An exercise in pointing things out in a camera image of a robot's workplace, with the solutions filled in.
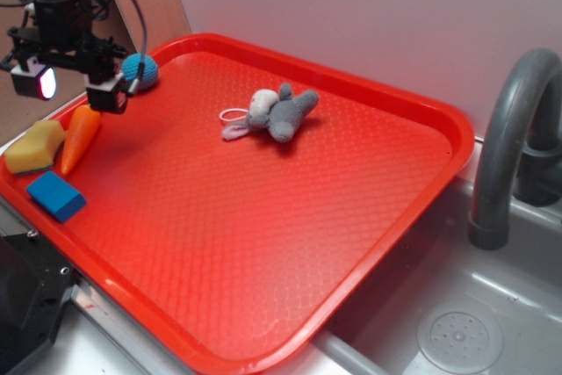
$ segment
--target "ball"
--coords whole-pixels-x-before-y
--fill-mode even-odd
[[[135,53],[128,56],[121,65],[121,71],[125,76],[125,80],[130,83],[136,76],[139,69],[139,62],[141,61],[141,54]],[[155,60],[148,54],[144,56],[144,72],[142,74],[142,81],[139,85],[139,90],[147,90],[152,87],[158,80],[158,65]]]

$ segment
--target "sink drain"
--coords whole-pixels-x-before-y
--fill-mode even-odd
[[[485,371],[503,348],[495,318],[465,303],[446,303],[431,310],[421,320],[417,337],[421,352],[432,364],[459,375]]]

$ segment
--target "stainless steel sink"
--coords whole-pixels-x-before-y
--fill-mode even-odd
[[[362,374],[562,374],[560,218],[514,201],[508,245],[477,249],[471,195],[455,180],[316,345]]]

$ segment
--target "gray plush bunny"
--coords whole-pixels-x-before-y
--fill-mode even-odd
[[[259,90],[252,97],[249,112],[242,122],[235,122],[222,131],[225,140],[235,140],[250,132],[267,129],[277,142],[289,142],[300,124],[320,101],[314,90],[307,90],[294,97],[292,87],[284,83],[279,96],[272,90]]]

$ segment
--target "toy carrot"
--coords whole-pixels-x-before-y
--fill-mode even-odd
[[[102,114],[91,110],[88,105],[76,107],[62,147],[61,173],[63,175],[67,175],[86,152],[96,135],[101,119]]]

